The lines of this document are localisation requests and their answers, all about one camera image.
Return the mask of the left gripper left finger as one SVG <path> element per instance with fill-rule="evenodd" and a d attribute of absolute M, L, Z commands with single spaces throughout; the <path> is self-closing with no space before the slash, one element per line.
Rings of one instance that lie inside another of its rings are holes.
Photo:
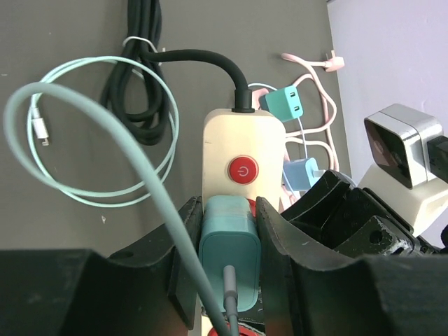
<path fill-rule="evenodd" d="M 196 299 L 164 225 L 109 257 L 1 252 L 2 335 L 187 335 Z"/>

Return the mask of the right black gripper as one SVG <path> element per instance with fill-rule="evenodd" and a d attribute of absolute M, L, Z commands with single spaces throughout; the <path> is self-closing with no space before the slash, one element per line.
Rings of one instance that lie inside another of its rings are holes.
<path fill-rule="evenodd" d="M 299 230 L 293 246 L 307 259 L 447 256 L 446 247 L 414 237 L 410 224 L 371 189 L 355 187 L 335 171 L 281 215 Z"/>

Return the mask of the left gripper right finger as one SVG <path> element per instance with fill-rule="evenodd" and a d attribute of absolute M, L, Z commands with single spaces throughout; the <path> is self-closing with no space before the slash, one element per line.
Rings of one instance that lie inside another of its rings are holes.
<path fill-rule="evenodd" d="M 446 335 L 447 257 L 337 253 L 256 201 L 268 335 Z"/>

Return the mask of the teal plug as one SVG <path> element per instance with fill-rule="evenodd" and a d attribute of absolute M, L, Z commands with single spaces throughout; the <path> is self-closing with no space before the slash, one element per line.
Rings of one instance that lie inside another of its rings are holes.
<path fill-rule="evenodd" d="M 261 243 L 249 201 L 241 196 L 218 195 L 205 205 L 199 260 L 213 288 L 220 310 L 225 311 L 224 267 L 236 271 L 237 308 L 250 310 L 258 299 Z"/>

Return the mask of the beige wooden power strip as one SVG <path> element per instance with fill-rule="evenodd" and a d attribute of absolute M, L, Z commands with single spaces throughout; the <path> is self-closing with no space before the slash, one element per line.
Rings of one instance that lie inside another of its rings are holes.
<path fill-rule="evenodd" d="M 236 113 L 216 109 L 204 121 L 202 156 L 203 208 L 213 196 L 241 196 L 248 200 L 256 221 L 256 200 L 267 200 L 275 209 L 281 198 L 284 162 L 283 124 L 271 113 Z M 236 332 L 236 271 L 224 267 L 224 309 L 232 333 Z"/>

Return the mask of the blue plug on pink strip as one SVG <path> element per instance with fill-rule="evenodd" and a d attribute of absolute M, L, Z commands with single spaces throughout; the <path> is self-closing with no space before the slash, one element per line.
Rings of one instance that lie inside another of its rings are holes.
<path fill-rule="evenodd" d="M 283 180 L 286 188 L 293 193 L 308 191 L 324 172 L 313 157 L 283 163 Z"/>

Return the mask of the teal charger on pink strip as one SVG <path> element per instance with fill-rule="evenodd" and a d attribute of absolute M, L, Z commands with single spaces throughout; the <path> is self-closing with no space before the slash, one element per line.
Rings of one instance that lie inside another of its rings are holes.
<path fill-rule="evenodd" d="M 294 85 L 264 94 L 259 102 L 262 110 L 270 112 L 283 123 L 303 115 L 302 102 Z"/>

